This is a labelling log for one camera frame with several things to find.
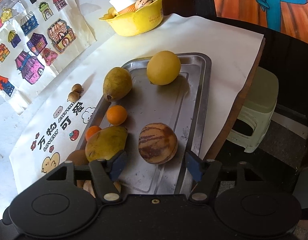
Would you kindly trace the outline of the pale striped pepino melon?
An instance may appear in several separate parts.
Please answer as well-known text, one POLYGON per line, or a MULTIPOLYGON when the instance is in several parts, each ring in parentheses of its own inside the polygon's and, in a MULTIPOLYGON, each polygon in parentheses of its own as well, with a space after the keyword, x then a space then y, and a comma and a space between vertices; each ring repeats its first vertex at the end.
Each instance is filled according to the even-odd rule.
MULTIPOLYGON (((118 181, 115 181, 113 184, 115 188, 119 191, 119 193, 121 193, 121 184, 118 181)), ((83 189, 89 192, 95 198, 95 193, 93 190, 92 182, 90 180, 86 180, 84 182, 83 189)))

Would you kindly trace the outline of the brown kiwi fruit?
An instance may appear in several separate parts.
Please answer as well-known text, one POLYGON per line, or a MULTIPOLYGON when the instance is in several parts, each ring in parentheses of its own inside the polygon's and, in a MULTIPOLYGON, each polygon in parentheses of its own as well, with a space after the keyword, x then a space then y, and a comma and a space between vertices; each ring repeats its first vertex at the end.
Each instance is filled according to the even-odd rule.
POLYGON ((66 159, 66 161, 72 161, 74 165, 88 165, 89 161, 86 158, 85 150, 75 150, 66 159))

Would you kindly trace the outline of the small orange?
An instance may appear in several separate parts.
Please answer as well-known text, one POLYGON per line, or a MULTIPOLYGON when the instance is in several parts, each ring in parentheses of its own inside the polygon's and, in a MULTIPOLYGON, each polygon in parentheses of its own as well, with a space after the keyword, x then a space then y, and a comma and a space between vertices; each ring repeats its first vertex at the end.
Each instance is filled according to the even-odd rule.
POLYGON ((87 131, 85 132, 85 139, 86 141, 89 141, 89 139, 98 131, 100 131, 101 128, 99 126, 91 126, 87 129, 87 131))
POLYGON ((121 125, 127 119, 127 110, 120 105, 114 105, 110 107, 106 112, 106 118, 108 122, 114 126, 121 125))

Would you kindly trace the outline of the purple striped pepino melon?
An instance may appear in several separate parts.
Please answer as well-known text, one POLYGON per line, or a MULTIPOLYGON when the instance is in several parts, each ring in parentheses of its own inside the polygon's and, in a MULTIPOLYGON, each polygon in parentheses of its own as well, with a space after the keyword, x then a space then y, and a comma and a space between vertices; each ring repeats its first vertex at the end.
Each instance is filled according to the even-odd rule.
POLYGON ((174 131, 163 123, 144 126, 138 140, 140 156, 150 164, 170 161, 178 149, 178 139, 174 131))

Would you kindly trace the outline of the brown longan fruit front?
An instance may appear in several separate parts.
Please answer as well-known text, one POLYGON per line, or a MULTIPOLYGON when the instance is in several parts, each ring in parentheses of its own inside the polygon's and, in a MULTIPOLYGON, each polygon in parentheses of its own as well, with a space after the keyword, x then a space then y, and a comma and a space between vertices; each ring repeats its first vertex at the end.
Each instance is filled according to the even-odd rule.
POLYGON ((72 91, 68 94, 68 101, 77 102, 80 99, 80 94, 76 91, 72 91))

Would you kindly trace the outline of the brown longan fruit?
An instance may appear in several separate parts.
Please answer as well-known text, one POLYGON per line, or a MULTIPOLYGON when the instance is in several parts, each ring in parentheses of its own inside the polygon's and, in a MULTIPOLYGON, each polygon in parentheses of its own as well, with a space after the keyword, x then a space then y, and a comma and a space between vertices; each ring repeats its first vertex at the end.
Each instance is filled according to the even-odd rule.
POLYGON ((76 91, 72 91, 68 94, 68 101, 77 102, 80 99, 80 94, 76 91))
POLYGON ((82 93, 83 91, 83 87, 82 85, 80 85, 79 83, 75 84, 73 87, 72 87, 72 91, 73 92, 77 92, 77 93, 82 93))

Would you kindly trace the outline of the yellow lemon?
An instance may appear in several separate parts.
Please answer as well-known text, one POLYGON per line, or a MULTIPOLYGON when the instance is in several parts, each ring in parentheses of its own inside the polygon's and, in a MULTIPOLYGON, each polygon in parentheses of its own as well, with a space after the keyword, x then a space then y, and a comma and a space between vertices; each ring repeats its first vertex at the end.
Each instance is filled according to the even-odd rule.
POLYGON ((171 51, 160 51, 151 57, 146 67, 149 81, 154 85, 168 85, 178 77, 181 62, 178 56, 171 51))

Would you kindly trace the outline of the metal baking tray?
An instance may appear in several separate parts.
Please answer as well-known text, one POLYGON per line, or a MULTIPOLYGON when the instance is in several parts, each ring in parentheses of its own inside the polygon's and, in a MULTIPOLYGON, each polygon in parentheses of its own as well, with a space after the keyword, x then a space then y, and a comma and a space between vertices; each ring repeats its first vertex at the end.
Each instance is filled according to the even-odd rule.
POLYGON ((133 87, 117 104, 125 107, 128 130, 125 146, 128 161, 118 180, 129 194, 188 194, 192 178, 183 159, 186 151, 199 154, 206 121, 211 59, 202 53, 180 53, 179 76, 165 86, 152 85, 146 75, 149 58, 123 65, 133 87), (138 151, 142 128, 152 123, 169 126, 178 139, 175 156, 167 163, 147 163, 138 151))

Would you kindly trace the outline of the green plastic stool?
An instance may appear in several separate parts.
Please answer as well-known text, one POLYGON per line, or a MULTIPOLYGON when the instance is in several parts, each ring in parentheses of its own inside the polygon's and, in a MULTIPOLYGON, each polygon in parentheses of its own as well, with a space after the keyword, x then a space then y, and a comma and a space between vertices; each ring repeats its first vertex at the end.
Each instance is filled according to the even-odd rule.
POLYGON ((279 91, 277 77, 268 70, 258 67, 242 109, 227 140, 252 153, 265 137, 279 91))

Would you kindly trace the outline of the colourful houses drawing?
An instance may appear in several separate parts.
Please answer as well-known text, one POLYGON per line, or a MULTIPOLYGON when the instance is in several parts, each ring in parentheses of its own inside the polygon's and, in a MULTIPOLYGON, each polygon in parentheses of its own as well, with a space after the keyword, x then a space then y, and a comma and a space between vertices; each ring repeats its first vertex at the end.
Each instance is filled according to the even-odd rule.
POLYGON ((0 96, 23 113, 94 42, 75 0, 37 0, 0 32, 0 96))

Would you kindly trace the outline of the yellow plastic bowl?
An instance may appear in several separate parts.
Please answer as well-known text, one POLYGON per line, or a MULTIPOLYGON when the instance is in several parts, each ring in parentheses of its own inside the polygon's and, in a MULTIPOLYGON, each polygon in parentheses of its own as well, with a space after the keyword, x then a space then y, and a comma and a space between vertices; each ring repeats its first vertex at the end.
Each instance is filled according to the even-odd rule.
POLYGON ((120 36, 130 37, 155 29, 163 20, 163 0, 155 0, 150 5, 135 12, 126 12, 113 17, 111 7, 100 21, 107 22, 120 36))

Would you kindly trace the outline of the yellow fruit in bowl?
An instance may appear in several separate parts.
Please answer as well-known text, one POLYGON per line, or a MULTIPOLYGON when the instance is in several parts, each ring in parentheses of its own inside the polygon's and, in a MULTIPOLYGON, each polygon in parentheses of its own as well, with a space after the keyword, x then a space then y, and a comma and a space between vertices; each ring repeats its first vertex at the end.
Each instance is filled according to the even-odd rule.
POLYGON ((101 18, 102 20, 110 20, 118 16, 118 12, 114 9, 114 7, 111 7, 108 9, 108 12, 101 18))

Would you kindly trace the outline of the striped melon in bowl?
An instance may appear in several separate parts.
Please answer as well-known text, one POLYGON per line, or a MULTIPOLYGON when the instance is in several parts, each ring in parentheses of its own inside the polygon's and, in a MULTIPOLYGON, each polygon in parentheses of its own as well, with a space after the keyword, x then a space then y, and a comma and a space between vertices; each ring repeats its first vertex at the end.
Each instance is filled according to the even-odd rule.
POLYGON ((134 7, 139 10, 142 7, 148 6, 153 2, 153 0, 137 0, 134 7))

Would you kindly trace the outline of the girl in orange dress poster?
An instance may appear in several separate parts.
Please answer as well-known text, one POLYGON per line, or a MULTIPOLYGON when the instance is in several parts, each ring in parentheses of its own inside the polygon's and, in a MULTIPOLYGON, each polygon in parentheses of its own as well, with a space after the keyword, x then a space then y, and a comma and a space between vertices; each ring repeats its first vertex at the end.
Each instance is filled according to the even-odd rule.
POLYGON ((308 0, 214 0, 217 16, 257 24, 308 43, 308 0))

